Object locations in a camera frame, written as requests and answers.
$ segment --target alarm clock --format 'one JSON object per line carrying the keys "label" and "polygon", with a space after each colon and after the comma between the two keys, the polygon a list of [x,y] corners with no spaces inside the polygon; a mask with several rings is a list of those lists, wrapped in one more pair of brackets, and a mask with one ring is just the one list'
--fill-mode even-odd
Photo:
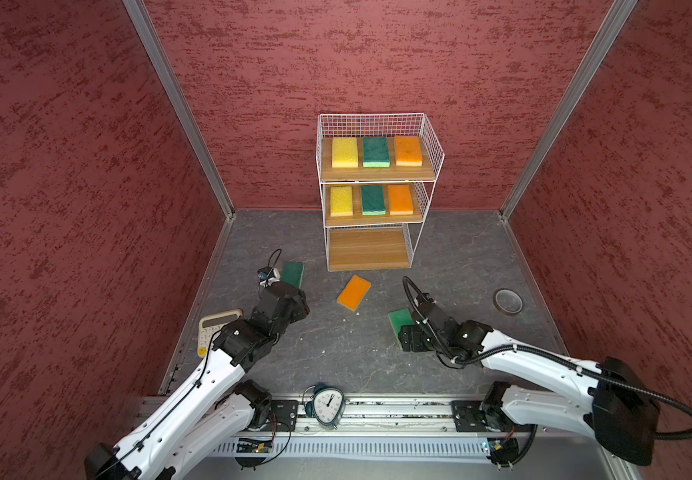
{"label": "alarm clock", "polygon": [[304,408],[307,417],[316,418],[322,427],[332,430],[341,420],[345,405],[346,398],[341,390],[318,383],[313,386],[313,397]]}

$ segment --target green sponge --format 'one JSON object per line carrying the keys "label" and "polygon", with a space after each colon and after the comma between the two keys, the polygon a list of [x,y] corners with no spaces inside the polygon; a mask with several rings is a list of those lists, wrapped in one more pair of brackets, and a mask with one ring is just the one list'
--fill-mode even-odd
{"label": "green sponge", "polygon": [[364,149],[364,167],[389,168],[391,157],[389,157],[389,139],[386,137],[365,137],[362,139]]}
{"label": "green sponge", "polygon": [[399,341],[399,330],[405,325],[413,325],[413,317],[409,314],[409,310],[403,308],[402,310],[397,310],[396,312],[389,312],[389,322],[391,322],[391,328],[394,330],[394,336]]}
{"label": "green sponge", "polygon": [[362,185],[362,215],[385,215],[382,185]]}
{"label": "green sponge", "polygon": [[304,265],[301,262],[284,262],[281,281],[290,283],[295,288],[301,288],[303,267]]}

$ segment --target clock face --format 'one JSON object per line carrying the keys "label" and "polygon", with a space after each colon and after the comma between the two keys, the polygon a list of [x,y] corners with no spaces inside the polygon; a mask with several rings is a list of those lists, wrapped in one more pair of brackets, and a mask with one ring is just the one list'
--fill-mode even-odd
{"label": "clock face", "polygon": [[313,412],[322,423],[332,423],[341,411],[343,394],[336,389],[324,389],[313,398]]}

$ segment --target vent grille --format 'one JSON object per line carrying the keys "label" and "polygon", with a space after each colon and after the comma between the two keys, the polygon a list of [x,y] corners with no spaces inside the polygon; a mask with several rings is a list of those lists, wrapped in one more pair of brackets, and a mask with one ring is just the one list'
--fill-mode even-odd
{"label": "vent grille", "polygon": [[[269,455],[276,455],[286,438],[277,439]],[[375,437],[293,437],[281,457],[331,457],[374,460],[440,460],[445,462],[487,462],[484,438],[375,438]],[[265,454],[236,453],[232,440],[217,446],[211,456],[266,457]]]}

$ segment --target mounting plate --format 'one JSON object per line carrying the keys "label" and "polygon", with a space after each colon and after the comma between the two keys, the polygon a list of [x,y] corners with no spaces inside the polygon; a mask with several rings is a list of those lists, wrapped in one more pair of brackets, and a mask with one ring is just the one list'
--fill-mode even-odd
{"label": "mounting plate", "polygon": [[[271,398],[271,410],[269,411],[269,417],[272,414],[277,416],[278,422],[284,422],[290,426],[291,431],[295,431],[295,424],[297,423],[297,407],[300,402],[297,400],[276,400]],[[271,422],[266,423],[261,427],[260,432],[270,432]],[[284,427],[279,430],[280,434],[285,434]]]}
{"label": "mounting plate", "polygon": [[[483,423],[483,413],[479,410],[482,402],[476,400],[453,400],[453,420],[457,432],[482,433],[489,432]],[[529,425],[517,425],[514,432],[529,432]]]}

